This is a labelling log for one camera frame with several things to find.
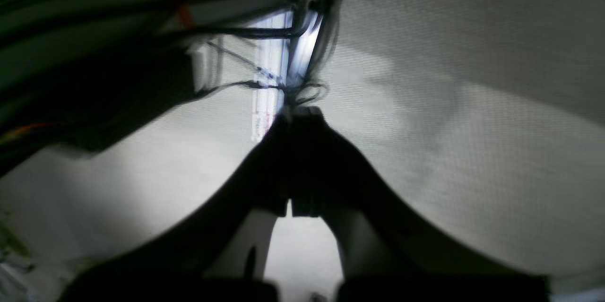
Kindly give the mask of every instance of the black cable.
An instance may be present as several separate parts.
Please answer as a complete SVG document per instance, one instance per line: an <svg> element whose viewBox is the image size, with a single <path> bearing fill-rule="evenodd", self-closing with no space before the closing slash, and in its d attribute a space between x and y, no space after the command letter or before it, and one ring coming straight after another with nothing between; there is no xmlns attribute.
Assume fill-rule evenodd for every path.
<svg viewBox="0 0 605 302"><path fill-rule="evenodd" d="M234 86L243 86L243 87L248 87L250 89L281 89L282 91L287 90L287 88L285 86L281 86L281 85L277 85L277 86L266 85L266 84L262 84L259 81L254 81L254 80L239 81L239 82L232 82L230 84L216 86L216 87L210 88L210 89L201 89L201 90L197 91L190 100L186 100L185 102L183 102L183 104L187 104L189 102L194 102L197 100L205 99L207 97L215 95L216 93L222 91L223 89L227 89L229 87L234 87Z"/></svg>
<svg viewBox="0 0 605 302"><path fill-rule="evenodd" d="M309 102L313 102L316 100L322 100L328 95L328 92L330 91L330 87L328 87L328 85L326 85L322 82L308 82L299 91L299 93L302 93L302 91L304 91L307 88L317 88L317 93L315 93L314 95L311 95L310 97L301 97L301 98L296 99L296 101L294 102L294 104L296 104L296 106L299 106L301 104L307 104Z"/></svg>
<svg viewBox="0 0 605 302"><path fill-rule="evenodd" d="M155 33L159 28L164 26L175 14L178 13L179 9L184 6L188 0L173 0L171 6L164 12L158 14L156 17L152 17L149 22L144 24L144 27L136 34L135 39L140 39Z"/></svg>
<svg viewBox="0 0 605 302"><path fill-rule="evenodd" d="M303 28L223 28L213 26L197 26L184 31L174 31L166 33L153 39L153 43L166 45L167 43L179 42L194 35L235 35L253 40L270 39L291 39L304 34L306 26Z"/></svg>
<svg viewBox="0 0 605 302"><path fill-rule="evenodd" d="M141 3L128 3L122 5L108 6L102 9L93 9L88 11L82 11L80 13L70 13L57 15L51 18L44 18L41 20L35 20L26 26L21 28L7 31L0 35L0 50L7 48L15 43L22 42L26 39L32 39L38 35L42 35L52 30L64 29L72 26L79 26L82 24L88 24L90 22L98 22L102 20L108 20L117 17L127 17L132 14L151 13L154 11L161 11L168 13L169 18L173 17L176 11L181 5L186 3L187 0L149 0ZM142 32L146 31L148 34L157 30L157 28L165 22L164 16L155 17L154 22L149 22L142 31L135 33L129 37L127 41L138 42L143 37ZM249 37L251 39L259 38L257 36Z"/></svg>
<svg viewBox="0 0 605 302"><path fill-rule="evenodd" d="M334 14L334 18L332 18L334 20L334 26L331 29L331 41L329 42L328 46L326 46L326 49L324 50L324 52L321 53L321 57L319 60L317 60L316 62L313 63L313 65L311 66L311 69L309 69L309 75L313 76L313 74L316 74L318 72L320 72L326 65L326 63L331 59L332 56L334 56L334 53L336 52L336 48L337 48L337 43L338 43L338 35L340 32L340 17L338 13Z"/></svg>
<svg viewBox="0 0 605 302"><path fill-rule="evenodd" d="M50 126L22 136L16 140L0 143L0 160L14 157L21 152L41 149L54 142L65 140L86 129L88 124L65 124Z"/></svg>
<svg viewBox="0 0 605 302"><path fill-rule="evenodd" d="M220 35L216 41L217 41L217 45L222 48L223 47L223 40L225 38ZM216 84L220 84L221 83L221 79L223 78L223 58L225 56L225 53L222 50L218 50L218 53L216 53Z"/></svg>
<svg viewBox="0 0 605 302"><path fill-rule="evenodd" d="M269 70L263 68L263 67L259 67L257 66L253 61L247 59L246 57L241 56L240 54L233 52L227 48L224 48L220 45L217 45L214 42L206 42L209 46L212 46L214 48L216 48L217 50L224 52L225 54L229 55L229 56L233 56L234 58L236 58L236 60L241 61L242 63L246 63L246 65L249 65L250 67L253 67L259 74L262 74L264 76L266 76L266 78L269 78L271 80L276 80L279 81L281 79L281 76L279 75L275 75L272 72L270 72Z"/></svg>

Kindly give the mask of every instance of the cable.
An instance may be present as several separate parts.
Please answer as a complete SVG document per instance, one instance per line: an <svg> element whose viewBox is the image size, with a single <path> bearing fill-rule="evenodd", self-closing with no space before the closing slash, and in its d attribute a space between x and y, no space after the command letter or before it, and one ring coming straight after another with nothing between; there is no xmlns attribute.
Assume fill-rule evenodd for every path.
<svg viewBox="0 0 605 302"><path fill-rule="evenodd" d="M48 125L30 130L17 138L7 138L0 142L0 160L13 157L23 151L37 150L51 143L65 140L65 138L75 135L87 126L87 124L67 123Z"/></svg>
<svg viewBox="0 0 605 302"><path fill-rule="evenodd" d="M307 104L309 102L317 100L322 100L328 95L328 92L330 91L330 87L328 87L328 85L324 84L323 82L308 82L303 86L299 93L302 93L302 91L307 88L317 88L318 90L317 93L311 95L310 97L302 97L296 99L296 101L294 102L296 106L300 106L301 104Z"/></svg>
<svg viewBox="0 0 605 302"><path fill-rule="evenodd" d="M39 122L39 123L30 123L29 125L25 125L25 126L19 126L17 128L11 129L11 130L5 132L4 134L0 135L0 145L2 145L3 143L11 142L18 138L23 138L23 136L26 136L27 134L30 134L32 132L36 132L37 130L45 129L50 126L57 126L57 125L62 125L62 123Z"/></svg>
<svg viewBox="0 0 605 302"><path fill-rule="evenodd" d="M213 26L197 26L184 31L166 33L153 39L158 45L179 42L191 38L193 35L235 35L246 39L270 40L270 39L292 39L304 34L309 22L302 28L222 28Z"/></svg>
<svg viewBox="0 0 605 302"><path fill-rule="evenodd" d="M269 78L271 80L276 80L279 81L281 80L281 76L279 75L275 75L272 72L270 72L269 70L263 68L263 67L259 67L257 66L253 61L247 59L246 57L241 56L240 54L236 53L236 52L232 52L231 50L224 48L220 45L217 45L214 42L206 42L209 46L213 46L214 48L217 48L219 51L224 52L225 54L229 55L229 56L233 56L234 58L236 58L236 60L241 61L242 63L246 63L246 65L249 65L250 67L253 67L259 74L262 74L264 76L266 76L266 78Z"/></svg>
<svg viewBox="0 0 605 302"><path fill-rule="evenodd" d="M254 80L239 81L239 82L232 82L230 84L216 86L216 87L210 88L210 89L201 89L201 90L197 91L190 100L186 100L185 102L183 102L183 104L187 104L189 102L194 102L197 100L205 99L207 97L215 95L216 93L218 93L220 91L223 91L223 89L227 89L229 87L234 87L234 86L243 86L243 87L248 87L250 89L281 89L282 91L287 90L287 88L282 85L277 85L277 86L266 85L266 84L262 84L259 81L254 81Z"/></svg>
<svg viewBox="0 0 605 302"><path fill-rule="evenodd" d="M313 65L311 66L311 69L309 69L309 75L313 76L313 74L316 74L318 72L320 72L326 65L326 63L328 63L328 61L331 59L332 56L334 56L334 53L336 52L336 48L337 48L337 43L338 43L338 35L340 32L340 15L338 13L334 14L334 18L332 18L334 23L333 23L333 27L331 29L331 41L329 42L329 44L326 46L325 50L321 53L320 59L317 60L316 62L313 63Z"/></svg>
<svg viewBox="0 0 605 302"><path fill-rule="evenodd" d="M71 13L71 14L63 14L58 15L56 17L44 18L41 20L34 20L33 22L22 26L21 28L16 28L11 31L7 31L0 35L0 50L7 48L16 43L25 41L27 39L32 39L38 35L42 35L47 33L48 31L58 30L69 28L72 26L79 26L82 24L88 24L90 22L98 22L102 20L108 20L111 18L117 17L126 17L132 14L142 14L142 13L151 13L154 11L166 11L171 13L171 16L175 13L178 13L179 9L183 4L186 3L187 0L148 0L140 3L128 3L121 5L113 5L104 7L102 9L93 9L88 11L82 11L80 13ZM158 29L158 25L161 25L164 21L165 17L153 17L153 22L148 22L145 27L142 28L139 32L135 32L133 36L128 37L127 42L130 43L138 42L145 35L143 34L151 34L155 30ZM207 29L209 34L212 33L212 28ZM222 34L220 28L214 28L217 34ZM248 37L244 32L232 32L225 33L228 35L238 35L242 34L243 37L256 39L266 39L271 37L266 37L263 35L251 35ZM154 36L149 36L149 39L155 39Z"/></svg>
<svg viewBox="0 0 605 302"><path fill-rule="evenodd" d="M173 0L170 8L168 8L164 13L160 13L155 17L152 17L149 22L145 24L145 26L139 31L136 35L137 38L142 38L147 35L151 35L155 33L159 28L161 28L170 18L172 18L175 14L179 14L180 10L186 5L188 0Z"/></svg>
<svg viewBox="0 0 605 302"><path fill-rule="evenodd" d="M221 35L218 38L216 38L216 42L217 45L219 47L223 47L223 41L224 41L224 37ZM221 79L223 78L223 59L225 57L225 53L222 50L218 50L218 52L216 53L216 84L220 84Z"/></svg>

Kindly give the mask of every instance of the wire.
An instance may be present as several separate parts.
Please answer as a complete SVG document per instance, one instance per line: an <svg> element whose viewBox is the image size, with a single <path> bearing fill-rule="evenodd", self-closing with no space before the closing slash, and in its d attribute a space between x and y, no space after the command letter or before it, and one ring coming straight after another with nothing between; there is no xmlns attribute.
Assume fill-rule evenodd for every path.
<svg viewBox="0 0 605 302"><path fill-rule="evenodd" d="M189 102L194 102L197 100L205 99L207 97L215 95L216 93L218 93L220 91L223 91L224 89L227 89L230 87L235 87L235 86L243 86L243 87L248 87L250 89L281 89L282 91L287 90L287 88L283 85L277 85L277 86L267 85L267 84L262 84L261 82L254 81L254 80L239 81L239 82L232 82L230 84L216 86L211 89L201 89L201 90L197 91L190 100L184 101L183 104L187 104Z"/></svg>
<svg viewBox="0 0 605 302"><path fill-rule="evenodd" d="M182 15L182 9L187 4L188 0L172 0L171 6L164 12L152 17L144 27L139 31L137 37L142 38L155 33L175 14L179 17Z"/></svg>
<svg viewBox="0 0 605 302"><path fill-rule="evenodd" d="M331 57L334 56L334 53L336 52L337 43L338 43L338 35L340 32L340 15L338 13L334 14L333 21L334 21L334 23L333 23L333 27L331 29L332 39L329 42L329 44L326 46L325 50L321 53L320 59L317 60L316 62L314 62L313 65L311 66L311 69L309 69L309 75L311 75L311 76L313 76L313 74L320 72L325 67L325 65L328 63L328 61L331 59Z"/></svg>
<svg viewBox="0 0 605 302"><path fill-rule="evenodd" d="M224 36L219 36L216 39L217 45L219 47L223 47ZM220 81L223 77L223 59L225 58L225 53L222 50L218 50L216 53L216 76L214 76L216 80L216 84L220 84Z"/></svg>
<svg viewBox="0 0 605 302"><path fill-rule="evenodd" d="M330 87L328 87L328 85L323 82L309 82L304 85L304 87L299 91L299 93L302 93L302 91L307 88L317 88L318 90L314 95L311 95L310 97L301 97L296 99L296 101L294 102L296 106L300 106L301 104L308 104L309 102L317 100L322 100L328 95L328 92L330 91Z"/></svg>
<svg viewBox="0 0 605 302"><path fill-rule="evenodd" d="M158 36L154 39L158 44L171 43L190 38L192 35L235 35L246 39L270 40L291 39L304 34L306 26L302 29L293 28L221 28L212 26L197 26L184 31L175 31Z"/></svg>
<svg viewBox="0 0 605 302"><path fill-rule="evenodd" d="M17 155L17 152L37 150L50 143L65 140L65 138L75 135L86 127L87 124L82 123L57 123L30 129L27 133L17 136L17 138L6 138L0 142L0 160L13 157Z"/></svg>
<svg viewBox="0 0 605 302"><path fill-rule="evenodd" d="M246 65L253 67L259 74L266 76L266 78L269 78L271 80L276 80L276 81L281 80L281 76L275 75L272 72L270 72L269 70L267 70L263 67L257 66L253 61L251 61L250 59L247 59L246 57L241 56L240 54L238 54L236 52L232 52L231 50L224 48L220 45L217 45L214 42L206 42L206 43L210 46L213 46L214 48L217 48L219 51L224 52L225 54L227 54L229 56L233 56L234 58L236 58L236 60L239 60L242 63L246 63Z"/></svg>
<svg viewBox="0 0 605 302"><path fill-rule="evenodd" d="M8 132L0 135L0 145L2 143L11 142L16 140L17 138L23 138L32 132L36 132L37 130L44 129L50 126L62 125L62 123L57 122L39 122L39 123L30 123L29 125L20 126L15 129L11 129Z"/></svg>

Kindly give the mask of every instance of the gray fabric surface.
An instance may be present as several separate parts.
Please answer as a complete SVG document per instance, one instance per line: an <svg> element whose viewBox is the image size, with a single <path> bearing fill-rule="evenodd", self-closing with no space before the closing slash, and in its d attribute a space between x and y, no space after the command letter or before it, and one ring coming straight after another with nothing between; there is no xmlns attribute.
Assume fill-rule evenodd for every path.
<svg viewBox="0 0 605 302"><path fill-rule="evenodd" d="M345 0L320 103L441 229L520 269L605 265L605 0Z"/></svg>

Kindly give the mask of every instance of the black plastic part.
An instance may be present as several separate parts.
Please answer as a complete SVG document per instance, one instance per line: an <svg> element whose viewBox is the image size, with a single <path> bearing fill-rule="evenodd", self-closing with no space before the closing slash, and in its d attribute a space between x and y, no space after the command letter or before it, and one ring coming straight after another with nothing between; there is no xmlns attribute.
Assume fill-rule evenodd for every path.
<svg viewBox="0 0 605 302"><path fill-rule="evenodd" d="M291 166L290 170L266 171L266 164L277 161ZM363 155L326 124L318 108L297 108L276 119L263 142L203 207L162 237L78 277L63 300L79 301L95 292L118 293L123 280L144 280L150 272L173 273L188 280L211 277L212 272L221 272L216 267L221 263L233 267L229 260L217 261L224 260L225 254L227 259L242 259L232 272L249 278L255 270L250 269L251 262L255 268L264 267L266 257L252 260L247 244L264 244L257 251L266 254L268 242L248 238L255 237L254 230L264 230L270 237L267 230L275 222L257 218L258 223L250 223L251 216L255 211L257 216L267 212L282 216L288 198L299 216L321 216L331 228L346 280L396 276L424 282L430 278L434 287L478 276L495 286L517 278L519 282L533 280L463 246L418 216ZM408 295L406 291L398 294ZM253 296L245 300L250 299L257 300Z"/></svg>
<svg viewBox="0 0 605 302"><path fill-rule="evenodd" d="M277 302L273 285L250 280L212 279L183 275L178 272L146 272L131 276L119 274L106 289L87 291L74 287L64 295L65 301L79 302Z"/></svg>
<svg viewBox="0 0 605 302"><path fill-rule="evenodd" d="M340 288L338 302L368 301L546 302L546 281L522 276L359 277Z"/></svg>
<svg viewBox="0 0 605 302"><path fill-rule="evenodd" d="M56 69L45 95L0 126L10 130L31 123L56 123L22 143L0 147L0 160L11 151L38 150L51 142L103 151L176 104L193 96L191 60L184 50L100 54Z"/></svg>

